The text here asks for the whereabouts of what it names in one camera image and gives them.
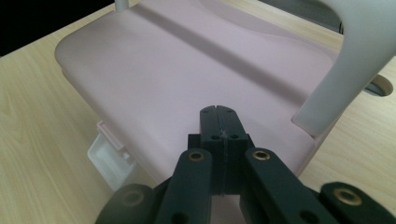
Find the wooden surface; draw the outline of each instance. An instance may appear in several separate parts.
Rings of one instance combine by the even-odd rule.
[[[252,0],[230,4],[339,49],[342,37]],[[112,194],[87,157],[99,118],[53,52],[106,7],[0,58],[0,223],[93,223]],[[396,83],[396,60],[380,73]],[[350,183],[396,215],[396,95],[361,93],[301,175],[313,189]]]

